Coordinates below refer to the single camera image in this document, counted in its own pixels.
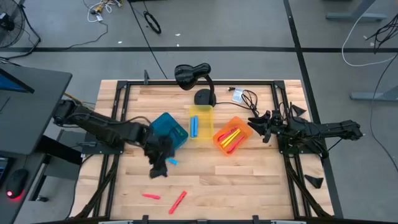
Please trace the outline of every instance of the blue container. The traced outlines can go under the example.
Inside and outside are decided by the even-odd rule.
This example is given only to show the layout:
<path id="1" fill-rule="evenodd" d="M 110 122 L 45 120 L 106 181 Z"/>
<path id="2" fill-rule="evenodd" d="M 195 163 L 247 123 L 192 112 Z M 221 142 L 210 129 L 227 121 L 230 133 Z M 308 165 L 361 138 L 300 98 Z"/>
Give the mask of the blue container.
<path id="1" fill-rule="evenodd" d="M 187 131 L 184 130 L 168 112 L 156 118 L 151 126 L 156 135 L 168 135 L 173 139 L 173 156 L 175 150 L 182 146 L 188 138 Z"/>

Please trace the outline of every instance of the computer monitor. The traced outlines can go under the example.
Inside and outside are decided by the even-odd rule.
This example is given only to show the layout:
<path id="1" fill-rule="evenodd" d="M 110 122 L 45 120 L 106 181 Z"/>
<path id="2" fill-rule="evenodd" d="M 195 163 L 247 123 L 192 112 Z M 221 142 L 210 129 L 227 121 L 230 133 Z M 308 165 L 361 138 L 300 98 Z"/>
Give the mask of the computer monitor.
<path id="1" fill-rule="evenodd" d="M 0 90 L 33 93 L 35 90 L 0 68 Z"/>

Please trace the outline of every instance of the black floor stripe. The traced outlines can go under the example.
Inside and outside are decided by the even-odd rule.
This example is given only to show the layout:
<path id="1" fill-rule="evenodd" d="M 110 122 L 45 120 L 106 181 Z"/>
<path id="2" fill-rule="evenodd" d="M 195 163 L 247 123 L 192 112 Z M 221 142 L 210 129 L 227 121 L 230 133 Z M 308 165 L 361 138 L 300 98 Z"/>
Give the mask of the black floor stripe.
<path id="1" fill-rule="evenodd" d="M 303 51 L 300 45 L 299 36 L 297 35 L 296 26 L 294 24 L 294 18 L 292 10 L 290 8 L 289 0 L 284 0 L 284 6 L 286 10 L 287 20 L 289 21 L 290 31 L 292 33 L 292 38 L 295 45 L 295 50 L 297 54 L 298 64 L 300 65 L 301 74 L 303 76 L 303 82 L 305 87 L 305 92 L 308 98 L 308 104 L 310 105 L 310 111 L 312 115 L 313 122 L 320 124 L 320 117 L 318 114 L 317 104 L 315 102 L 315 97 L 312 92 L 311 81 L 308 75 L 307 66 L 305 65 L 305 60 L 303 56 Z M 328 190 L 332 206 L 334 209 L 336 218 L 343 218 L 343 211 L 341 209 L 340 200 L 338 198 L 338 192 L 336 188 L 335 179 L 333 176 L 333 171 L 331 169 L 331 164 L 329 159 L 323 160 L 323 168 L 325 170 L 326 181 L 328 184 Z"/>
<path id="2" fill-rule="evenodd" d="M 29 47 L 7 47 L 0 52 L 28 52 Z M 154 52 L 295 52 L 295 47 L 152 47 Z M 305 53 L 341 53 L 341 48 L 303 47 Z M 37 47 L 34 52 L 150 52 L 148 47 Z M 345 53 L 373 53 L 372 48 L 347 48 Z M 378 53 L 398 53 L 396 49 L 379 49 Z"/>

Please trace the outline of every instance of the lamp shade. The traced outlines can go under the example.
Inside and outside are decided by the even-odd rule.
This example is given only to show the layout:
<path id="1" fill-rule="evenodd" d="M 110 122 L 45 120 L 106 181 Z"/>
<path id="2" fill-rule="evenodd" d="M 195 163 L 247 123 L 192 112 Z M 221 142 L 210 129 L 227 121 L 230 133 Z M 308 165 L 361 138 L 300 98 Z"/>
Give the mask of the lamp shade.
<path id="1" fill-rule="evenodd" d="M 199 78 L 207 76 L 210 72 L 210 65 L 202 63 L 195 67 L 191 65 L 178 65 L 175 67 L 174 75 L 181 89 L 190 90 L 197 84 Z"/>

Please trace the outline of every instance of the concrete floor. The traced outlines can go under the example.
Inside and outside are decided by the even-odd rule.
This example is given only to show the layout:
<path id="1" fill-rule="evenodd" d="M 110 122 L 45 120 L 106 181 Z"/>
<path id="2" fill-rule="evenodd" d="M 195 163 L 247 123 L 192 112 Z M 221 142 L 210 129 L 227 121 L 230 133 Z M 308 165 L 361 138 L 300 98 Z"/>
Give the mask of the concrete floor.
<path id="1" fill-rule="evenodd" d="M 87 4 L 97 1 L 86 0 Z M 360 1 L 290 0 L 292 13 L 302 47 L 341 47 L 352 22 L 325 20 L 326 12 L 352 11 Z M 154 47 L 293 47 L 294 43 L 283 1 L 280 0 L 168 0 L 148 1 L 150 12 L 162 26 L 157 35 L 144 26 Z M 25 2 L 31 24 L 42 37 L 39 47 L 68 47 L 71 44 L 96 39 L 103 26 L 87 22 L 86 7 L 81 0 L 42 0 Z M 133 3 L 139 11 L 141 2 Z M 382 12 L 388 19 L 381 23 L 358 24 L 347 47 L 370 48 L 364 41 L 398 11 L 394 0 L 376 1 L 369 12 Z M 104 13 L 109 33 L 98 42 L 84 47 L 145 47 L 146 43 L 128 5 Z M 139 17 L 141 24 L 145 20 Z M 397 47 L 392 39 L 385 47 Z M 27 47 L 27 35 L 13 47 Z M 302 79 L 295 52 L 155 52 L 169 78 L 174 67 L 187 63 L 208 62 L 211 77 Z M 366 63 L 391 57 L 392 54 L 347 54 L 352 63 Z M 370 103 L 352 101 L 352 91 L 373 91 L 386 64 L 370 67 L 350 67 L 339 53 L 305 53 L 305 63 L 323 123 L 352 119 L 367 135 L 360 141 L 342 141 L 331 151 L 330 158 L 341 207 L 345 218 L 398 222 L 396 205 L 398 173 L 391 161 L 372 138 L 369 130 Z M 163 79 L 150 52 L 36 52 L 13 60 L 27 67 L 60 70 L 73 74 L 68 92 L 84 101 L 95 102 L 102 79 L 142 78 L 144 69 L 151 79 Z M 380 90 L 398 83 L 393 76 L 398 69 L 395 61 L 386 73 Z M 398 150 L 393 143 L 398 123 L 395 103 L 376 103 L 374 131 L 393 156 Z M 49 126 L 46 134 L 55 138 L 58 128 Z M 329 139 L 331 146 L 336 139 Z M 16 223 L 49 222 L 65 218 L 72 203 L 73 181 L 50 179 L 43 195 L 51 203 L 35 202 L 23 206 Z M 53 191 L 62 186 L 62 191 Z"/>

